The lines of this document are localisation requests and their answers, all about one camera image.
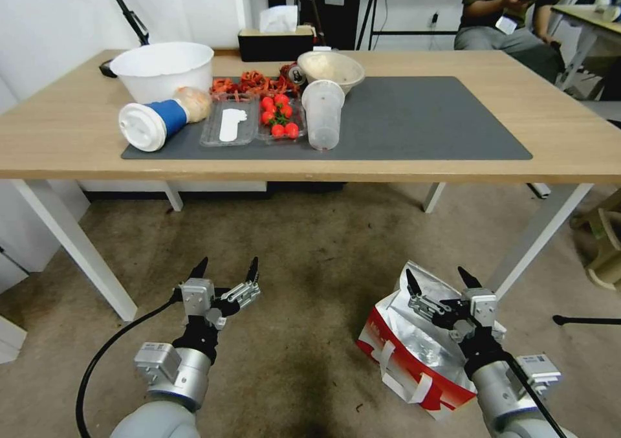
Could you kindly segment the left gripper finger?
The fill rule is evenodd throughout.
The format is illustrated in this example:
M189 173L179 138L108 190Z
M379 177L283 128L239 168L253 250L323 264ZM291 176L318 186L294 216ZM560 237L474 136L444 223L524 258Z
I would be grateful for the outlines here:
M241 310L261 293L259 288L259 259L254 257L244 282L217 295L215 306L220 310Z
M187 287L189 287L189 290L206 292L207 285L206 280L204 279L204 273L207 269L208 262L209 259L207 256L200 260L199 263L191 270L190 275L186 278L186 280L177 286L175 292L186 291Z

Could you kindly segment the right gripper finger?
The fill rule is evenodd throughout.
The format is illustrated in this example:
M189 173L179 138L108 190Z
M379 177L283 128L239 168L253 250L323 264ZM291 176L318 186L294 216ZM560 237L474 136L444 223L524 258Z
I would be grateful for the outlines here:
M435 316L446 314L446 308L438 301L429 299L423 295L422 290L410 269L406 269L407 288L409 292L408 306L420 317L427 321L433 321Z
M470 274L464 267L458 266L457 270L467 290L481 289L481 283L479 280Z

